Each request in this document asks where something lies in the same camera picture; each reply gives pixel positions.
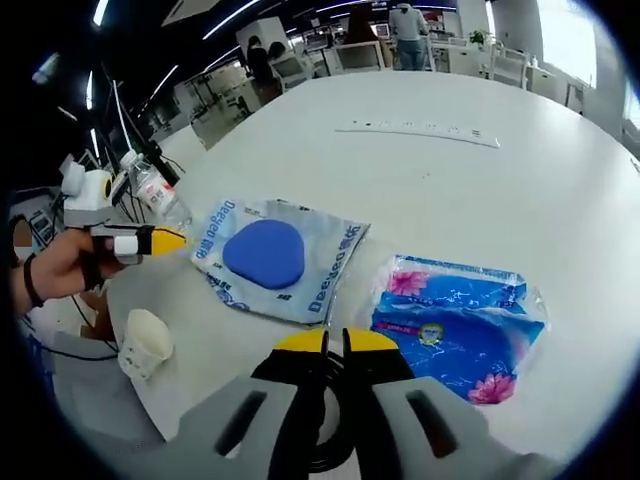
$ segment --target blue sponge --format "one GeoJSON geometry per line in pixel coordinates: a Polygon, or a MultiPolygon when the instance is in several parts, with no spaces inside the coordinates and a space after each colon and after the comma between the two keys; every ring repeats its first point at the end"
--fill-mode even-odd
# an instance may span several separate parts
{"type": "Polygon", "coordinates": [[[225,244],[222,261],[236,275],[269,290],[280,290],[302,277],[304,242],[288,223],[258,220],[225,244]]]}

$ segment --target ceiling light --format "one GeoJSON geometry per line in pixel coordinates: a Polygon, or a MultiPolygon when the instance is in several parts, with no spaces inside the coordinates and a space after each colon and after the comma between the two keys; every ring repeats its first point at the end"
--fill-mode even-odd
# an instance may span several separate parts
{"type": "Polygon", "coordinates": [[[225,58],[227,58],[229,55],[231,55],[233,52],[235,52],[237,49],[240,48],[240,45],[238,45],[237,47],[232,48],[231,50],[229,50],[227,53],[225,53],[224,55],[222,55],[220,58],[214,60],[207,68],[205,68],[202,73],[207,73],[211,67],[213,67],[215,64],[217,64],[218,62],[220,62],[221,60],[224,60],[225,58]]]}
{"type": "Polygon", "coordinates": [[[93,23],[95,23],[97,26],[102,25],[102,19],[104,18],[104,12],[107,9],[108,3],[109,0],[100,0],[98,2],[96,13],[93,14],[93,23]]]}
{"type": "Polygon", "coordinates": [[[93,142],[93,151],[96,152],[96,158],[100,158],[100,152],[98,151],[98,140],[96,139],[96,129],[92,128],[89,133],[91,134],[91,141],[93,142]]]}
{"type": "Polygon", "coordinates": [[[124,139],[127,142],[127,147],[129,147],[129,150],[133,150],[133,145],[131,144],[131,139],[129,138],[129,134],[127,133],[127,127],[124,124],[124,118],[122,118],[122,104],[120,103],[120,97],[118,96],[118,84],[116,83],[116,81],[113,81],[113,91],[116,94],[116,107],[118,108],[118,116],[120,117],[120,125],[122,125],[122,133],[124,133],[124,139]]]}
{"type": "Polygon", "coordinates": [[[38,85],[45,85],[49,80],[51,80],[56,72],[59,60],[60,54],[54,53],[49,55],[49,58],[47,58],[47,60],[40,65],[40,68],[38,68],[38,70],[36,70],[32,75],[31,80],[36,82],[38,85]]]}
{"type": "Polygon", "coordinates": [[[282,2],[278,2],[275,5],[271,5],[270,7],[267,7],[263,11],[261,11],[258,15],[263,15],[263,14],[267,13],[268,11],[273,10],[276,7],[279,7],[280,5],[282,5],[282,2]]]}
{"type": "Polygon", "coordinates": [[[334,9],[334,8],[346,7],[347,5],[356,5],[357,3],[371,3],[371,0],[355,0],[353,2],[339,3],[338,5],[331,5],[330,7],[325,7],[325,8],[321,8],[319,10],[316,10],[316,13],[326,12],[327,10],[331,10],[331,9],[334,9]]]}
{"type": "Polygon", "coordinates": [[[87,110],[91,110],[93,108],[93,72],[89,73],[89,80],[87,80],[87,110]]]}
{"type": "Polygon", "coordinates": [[[296,13],[296,14],[295,14],[293,17],[291,17],[291,18],[293,18],[293,19],[295,20],[296,18],[301,17],[301,16],[302,16],[302,15],[304,15],[305,13],[313,12],[313,10],[314,10],[314,9],[313,9],[313,7],[311,7],[311,8],[307,8],[306,10],[303,10],[303,11],[302,11],[302,12],[300,12],[300,13],[296,13]]]}
{"type": "Polygon", "coordinates": [[[78,121],[78,118],[73,115],[72,113],[67,112],[64,108],[62,108],[60,105],[58,105],[58,110],[65,116],[67,116],[68,118],[70,118],[71,120],[73,120],[74,122],[78,121]]]}
{"type": "Polygon", "coordinates": [[[209,30],[209,32],[202,37],[203,40],[206,40],[207,38],[209,38],[211,35],[213,35],[214,33],[216,33],[218,30],[220,30],[222,27],[224,27],[227,23],[229,23],[231,20],[233,20],[235,17],[237,17],[238,15],[240,15],[242,12],[244,12],[247,8],[250,8],[252,6],[254,6],[256,3],[258,3],[260,0],[251,0],[249,3],[247,3],[246,5],[240,7],[238,10],[236,10],[235,12],[233,12],[231,15],[229,15],[227,18],[225,18],[224,20],[222,20],[218,25],[216,25],[215,27],[213,27],[211,30],[209,30]]]}
{"type": "Polygon", "coordinates": [[[167,75],[162,79],[162,81],[160,82],[160,84],[156,87],[156,89],[153,91],[153,93],[151,94],[151,97],[149,97],[149,100],[151,100],[153,97],[156,96],[156,93],[158,93],[158,91],[162,88],[162,85],[164,85],[164,83],[169,80],[169,77],[173,74],[173,72],[176,71],[176,69],[178,68],[178,65],[174,65],[173,68],[171,69],[171,71],[169,73],[167,73],[167,75]]]}

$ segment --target power strip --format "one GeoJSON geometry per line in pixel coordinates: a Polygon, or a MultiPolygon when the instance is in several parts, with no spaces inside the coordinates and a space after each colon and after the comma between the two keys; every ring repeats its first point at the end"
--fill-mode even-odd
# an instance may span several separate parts
{"type": "Polygon", "coordinates": [[[403,135],[421,135],[424,137],[448,138],[460,142],[475,143],[492,148],[500,148],[496,137],[492,137],[479,129],[458,127],[430,122],[393,122],[393,121],[367,121],[351,120],[336,132],[376,132],[376,133],[400,133],[403,135]]]}

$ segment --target pink flower print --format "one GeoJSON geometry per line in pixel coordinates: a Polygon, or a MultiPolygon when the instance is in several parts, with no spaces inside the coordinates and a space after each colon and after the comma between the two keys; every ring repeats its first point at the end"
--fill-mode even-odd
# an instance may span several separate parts
{"type": "Polygon", "coordinates": [[[488,374],[484,383],[476,383],[476,389],[469,392],[469,399],[475,405],[495,405],[504,402],[513,395],[516,381],[510,375],[503,377],[501,373],[495,377],[488,374]]]}
{"type": "Polygon", "coordinates": [[[396,295],[420,295],[427,278],[429,274],[425,272],[393,272],[387,290],[396,295]]]}

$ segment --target human hand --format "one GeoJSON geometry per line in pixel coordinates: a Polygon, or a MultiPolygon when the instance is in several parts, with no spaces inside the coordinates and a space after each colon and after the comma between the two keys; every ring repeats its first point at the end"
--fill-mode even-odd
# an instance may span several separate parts
{"type": "MultiPolygon", "coordinates": [[[[113,239],[105,245],[113,251],[113,239]]],[[[46,301],[63,298],[87,289],[80,267],[81,252],[93,252],[91,234],[84,230],[69,229],[53,239],[53,242],[31,262],[31,278],[38,296],[46,301]]],[[[99,257],[100,275],[107,279],[125,266],[114,255],[99,257]]]]}

